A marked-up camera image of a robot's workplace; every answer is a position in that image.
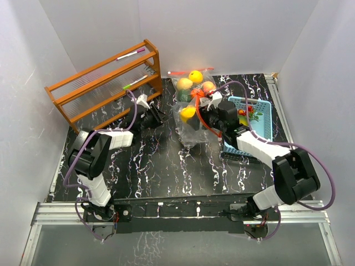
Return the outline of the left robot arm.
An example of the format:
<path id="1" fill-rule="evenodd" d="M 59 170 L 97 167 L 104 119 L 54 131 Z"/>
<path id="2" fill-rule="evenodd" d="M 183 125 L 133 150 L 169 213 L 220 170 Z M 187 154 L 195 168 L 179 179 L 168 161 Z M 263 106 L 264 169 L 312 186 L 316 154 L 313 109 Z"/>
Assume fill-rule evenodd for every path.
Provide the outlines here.
<path id="1" fill-rule="evenodd" d="M 103 170 L 110 150 L 130 147 L 134 137 L 145 129 L 154 129 L 166 122 L 168 116 L 155 104 L 149 107 L 137 105 L 127 114 L 123 129 L 82 129 L 68 153 L 68 166 L 88 191 L 86 202 L 95 208 L 102 221 L 114 216 L 114 207 L 109 204 L 111 193 L 105 184 Z"/>

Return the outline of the orange yellow fake pepper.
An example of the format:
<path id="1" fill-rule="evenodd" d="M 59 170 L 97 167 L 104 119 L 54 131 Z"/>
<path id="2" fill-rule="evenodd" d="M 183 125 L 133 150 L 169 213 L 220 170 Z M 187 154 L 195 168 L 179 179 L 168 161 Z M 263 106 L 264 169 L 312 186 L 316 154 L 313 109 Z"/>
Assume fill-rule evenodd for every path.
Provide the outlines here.
<path id="1" fill-rule="evenodd" d="M 180 118 L 184 123 L 194 117 L 196 108 L 192 105 L 188 105 L 180 111 Z"/>

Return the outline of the clear zip bag with peppers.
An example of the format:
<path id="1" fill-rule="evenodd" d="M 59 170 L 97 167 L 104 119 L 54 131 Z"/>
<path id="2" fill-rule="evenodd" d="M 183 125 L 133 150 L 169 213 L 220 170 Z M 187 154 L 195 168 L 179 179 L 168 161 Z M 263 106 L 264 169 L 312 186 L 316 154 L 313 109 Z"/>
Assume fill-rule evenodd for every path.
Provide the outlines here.
<path id="1" fill-rule="evenodd" d="M 174 121 L 177 129 L 177 133 L 179 135 L 180 142 L 185 147 L 194 147 L 197 144 L 208 142 L 213 136 L 220 137 L 220 133 L 215 129 L 211 129 L 209 127 L 205 127 L 205 123 L 200 117 L 199 107 L 208 106 L 211 98 L 198 98 L 194 97 L 189 103 L 184 102 L 177 102 L 173 106 L 173 116 Z M 199 130 L 194 130 L 191 126 L 187 123 L 184 123 L 180 118 L 180 111 L 187 107 L 188 105 L 195 106 L 197 109 L 197 115 L 200 121 Z"/>

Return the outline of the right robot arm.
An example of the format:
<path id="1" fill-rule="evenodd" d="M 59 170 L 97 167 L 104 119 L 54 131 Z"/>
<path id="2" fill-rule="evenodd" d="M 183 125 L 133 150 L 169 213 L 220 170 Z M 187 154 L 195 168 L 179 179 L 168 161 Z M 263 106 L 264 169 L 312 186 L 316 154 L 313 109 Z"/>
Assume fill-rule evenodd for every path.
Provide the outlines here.
<path id="1" fill-rule="evenodd" d="M 320 189 L 320 181 L 308 153 L 301 148 L 273 145 L 239 122 L 235 104 L 222 101 L 217 107 L 187 107 L 182 121 L 198 130 L 199 125 L 217 129 L 218 136 L 230 146 L 246 152 L 267 165 L 273 172 L 273 185 L 250 196 L 244 206 L 226 211 L 226 215 L 259 220 L 271 207 L 292 205 Z"/>

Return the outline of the yellow fake bell pepper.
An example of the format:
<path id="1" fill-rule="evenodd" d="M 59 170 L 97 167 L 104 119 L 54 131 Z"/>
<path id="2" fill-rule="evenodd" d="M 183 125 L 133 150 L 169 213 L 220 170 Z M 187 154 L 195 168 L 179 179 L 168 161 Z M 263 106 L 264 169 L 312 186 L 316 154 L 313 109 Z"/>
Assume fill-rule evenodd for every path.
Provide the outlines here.
<path id="1" fill-rule="evenodd" d="M 245 126 L 249 125 L 245 116 L 239 116 L 239 122 Z"/>

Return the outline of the clear zip bag with fruit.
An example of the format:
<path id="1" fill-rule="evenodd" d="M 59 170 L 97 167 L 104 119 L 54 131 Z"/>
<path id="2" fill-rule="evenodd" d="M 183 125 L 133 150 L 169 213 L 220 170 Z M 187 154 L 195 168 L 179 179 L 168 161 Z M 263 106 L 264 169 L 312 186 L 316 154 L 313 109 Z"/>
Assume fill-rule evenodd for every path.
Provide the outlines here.
<path id="1" fill-rule="evenodd" d="M 189 89 L 188 91 L 191 92 L 192 89 L 194 89 L 194 88 L 202 89 L 202 84 L 205 81 L 211 81 L 211 82 L 213 82 L 215 84 L 215 81 L 214 81 L 214 79 L 213 79 L 213 77 L 211 75 L 211 72 L 212 72 L 213 68 L 204 68 L 204 69 L 195 69 L 195 70 L 198 70 L 198 71 L 202 72 L 204 78 L 203 78 L 203 81 L 202 81 L 201 84 L 193 84 L 191 89 Z M 169 71 L 168 72 L 168 77 L 171 78 L 171 82 L 173 83 L 173 86 L 174 86 L 175 91 L 176 91 L 176 93 L 175 93 L 176 94 L 176 99 L 177 99 L 177 94 L 178 94 L 178 89 L 176 88 L 176 83 L 181 78 L 188 78 L 188 75 L 189 75 L 189 73 L 191 71 Z"/>

